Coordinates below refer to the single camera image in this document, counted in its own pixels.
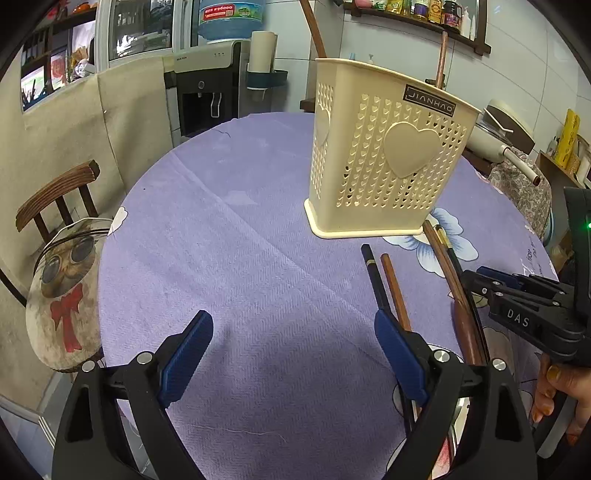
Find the black chopstick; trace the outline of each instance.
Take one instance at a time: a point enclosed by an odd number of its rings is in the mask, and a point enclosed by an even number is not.
[[[374,253],[371,251],[371,247],[368,244],[361,245],[361,253],[363,254],[363,259],[365,260],[365,267],[368,269],[369,279],[371,280],[371,285],[374,290],[375,301],[378,303],[378,308],[389,313],[390,318],[397,322],[398,319],[394,316],[392,310],[390,309],[390,302],[388,300],[388,296],[386,295],[386,289],[384,288],[382,277],[379,274],[378,264],[375,262]],[[407,396],[404,394],[402,391],[402,385],[400,385],[400,383],[398,383],[398,392],[400,392],[404,431],[408,438],[415,425],[413,401],[407,398]]]
[[[368,244],[361,245],[361,253],[365,260],[365,267],[368,269],[369,279],[374,289],[375,301],[378,303],[378,308],[391,314],[390,302],[388,301],[386,289],[382,283],[382,277],[379,274],[378,264],[375,262],[374,253]]]

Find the chair backrest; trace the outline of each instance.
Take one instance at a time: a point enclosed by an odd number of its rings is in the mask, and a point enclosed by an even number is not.
[[[71,168],[58,178],[49,182],[18,209],[17,230],[20,232],[31,220],[35,220],[35,224],[44,242],[49,243],[51,236],[41,217],[41,211],[50,203],[55,202],[64,223],[66,225],[73,224],[74,222],[64,200],[64,195],[74,189],[80,191],[80,196],[82,197],[88,215],[90,217],[97,217],[98,213],[95,204],[92,202],[88,184],[95,181],[99,175],[100,168],[98,163],[90,160]]]

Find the red bow print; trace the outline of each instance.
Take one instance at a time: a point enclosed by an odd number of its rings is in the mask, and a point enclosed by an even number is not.
[[[70,311],[74,310],[78,313],[78,304],[82,300],[84,294],[82,293],[82,283],[74,287],[68,295],[64,295],[61,300],[51,302],[51,318],[56,324],[56,330],[60,325],[60,320],[64,323],[64,346],[66,352],[72,353],[74,350],[82,350],[74,329],[72,328],[72,317]]]

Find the jianhao logo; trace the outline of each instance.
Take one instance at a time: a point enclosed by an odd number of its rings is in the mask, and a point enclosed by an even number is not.
[[[448,116],[453,116],[453,112],[456,111],[455,103],[448,102],[432,93],[425,92],[424,90],[410,85],[407,85],[406,90],[404,91],[404,100],[416,103],[417,105],[426,106],[431,110],[437,110]]]

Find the cat print cushion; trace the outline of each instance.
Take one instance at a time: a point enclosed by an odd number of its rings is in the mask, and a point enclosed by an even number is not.
[[[33,276],[27,332],[35,354],[56,371],[72,372],[86,360],[102,357],[97,284],[110,227],[110,220],[85,219],[62,229]],[[102,232],[91,232],[97,229]],[[68,240],[55,245],[61,239]]]

